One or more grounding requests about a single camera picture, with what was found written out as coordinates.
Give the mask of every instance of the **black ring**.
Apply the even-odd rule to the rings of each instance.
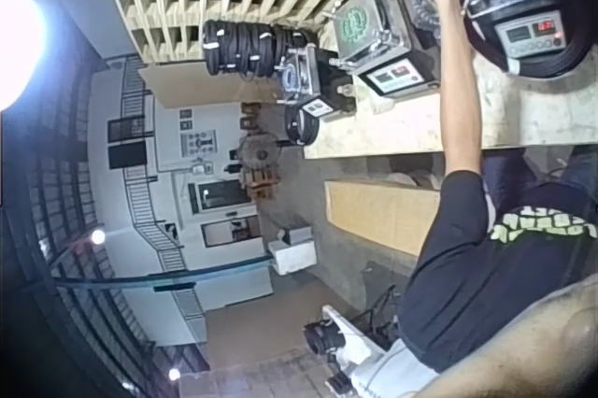
[[[314,118],[299,106],[286,106],[284,127],[287,136],[295,146],[309,146],[316,141],[320,130],[320,120]]]

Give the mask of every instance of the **person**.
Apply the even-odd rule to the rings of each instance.
[[[598,275],[529,306],[489,343],[400,398],[596,396]]]
[[[482,157],[480,98],[460,1],[435,2],[446,176],[398,321],[407,348],[441,373],[532,303],[596,270],[598,149],[575,148],[550,182],[536,180],[520,149]],[[484,182],[496,209],[490,230]]]

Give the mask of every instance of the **ceiling light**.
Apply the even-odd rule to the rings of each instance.
[[[104,241],[106,241],[106,234],[104,233],[104,230],[93,230],[92,233],[92,242],[96,245],[102,245],[104,244]]]
[[[0,0],[0,110],[19,99],[46,45],[46,23],[34,0]]]
[[[168,378],[171,381],[177,381],[180,378],[180,372],[177,368],[171,368],[168,372]]]

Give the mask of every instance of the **tiled floor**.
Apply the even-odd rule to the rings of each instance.
[[[307,348],[250,366],[183,376],[185,398],[332,398],[324,381],[332,373]]]

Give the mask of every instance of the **staircase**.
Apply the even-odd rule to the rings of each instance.
[[[128,56],[124,64],[121,93],[121,117],[130,118],[145,114],[145,96],[148,93],[138,69],[145,65],[138,56]],[[182,255],[183,246],[174,240],[156,220],[151,202],[150,183],[158,181],[157,176],[149,176],[145,165],[122,169],[122,178],[127,194],[127,202],[135,230],[158,253],[164,272],[187,270]],[[206,317],[193,289],[173,291],[183,319],[198,344],[206,342]]]

